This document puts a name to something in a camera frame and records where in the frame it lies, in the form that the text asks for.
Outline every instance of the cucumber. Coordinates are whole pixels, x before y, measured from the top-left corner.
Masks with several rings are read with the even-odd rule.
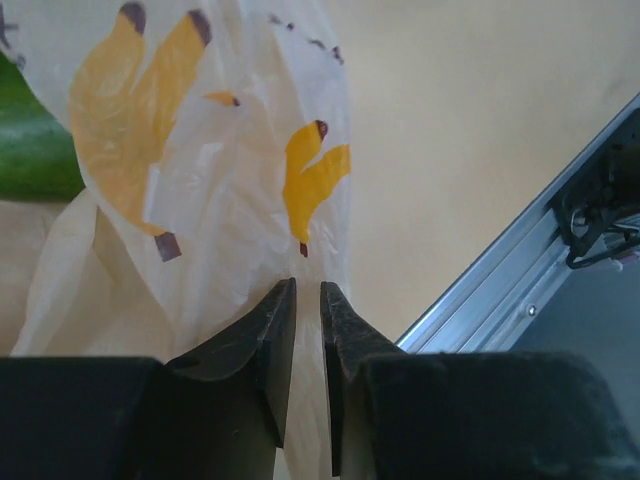
[[[83,188],[71,135],[0,53],[0,199],[69,202]]]

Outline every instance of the white plastic bag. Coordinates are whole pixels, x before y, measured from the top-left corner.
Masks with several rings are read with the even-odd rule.
[[[73,133],[87,185],[13,353],[167,360],[294,276],[285,453],[294,478],[328,478],[318,297],[346,288],[350,158],[320,0],[3,3],[5,53]]]
[[[8,355],[15,345],[38,257],[63,208],[0,201],[0,355]]]

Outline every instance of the banana print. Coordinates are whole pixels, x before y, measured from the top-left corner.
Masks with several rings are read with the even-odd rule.
[[[349,145],[327,151],[322,159],[305,167],[320,153],[329,131],[320,120],[293,134],[285,150],[287,169],[282,197],[289,214],[291,234],[300,241],[300,253],[309,255],[309,222],[315,210],[327,200],[338,182],[351,173]]]
[[[203,98],[206,98],[208,100],[213,100],[214,102],[218,102],[219,104],[225,107],[240,106],[240,101],[236,97],[234,97],[233,94],[229,91],[208,93]]]
[[[78,156],[102,195],[129,223],[156,238],[166,261],[180,252],[173,234],[142,219],[147,176],[163,156],[211,31],[201,11],[188,12],[135,85],[145,55],[145,23],[140,3],[122,6],[109,36],[76,72],[69,112]]]

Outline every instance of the cable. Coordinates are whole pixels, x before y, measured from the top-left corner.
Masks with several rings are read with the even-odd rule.
[[[612,224],[611,226],[613,228],[617,228],[617,229],[620,229],[622,231],[640,233],[640,227],[638,227],[637,225],[630,224],[630,223],[616,222],[616,223]]]
[[[635,238],[635,236],[640,232],[632,227],[622,227],[620,225],[613,224],[605,230],[605,233],[621,235],[624,238],[624,241],[628,242]]]
[[[631,250],[634,247],[640,246],[640,237],[635,237],[622,245],[618,245],[611,250],[607,250],[606,252],[597,253],[587,258],[583,258],[582,260],[576,261],[576,256],[573,253],[569,253],[567,257],[567,266],[572,270],[578,270],[580,268],[587,268],[591,265],[594,265],[602,260],[607,260],[608,258],[615,257],[616,255],[620,255],[621,253],[626,252],[627,250]]]

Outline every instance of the table surface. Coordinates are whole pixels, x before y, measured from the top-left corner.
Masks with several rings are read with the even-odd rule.
[[[353,108],[351,298],[396,339],[640,90],[640,3],[326,0]]]

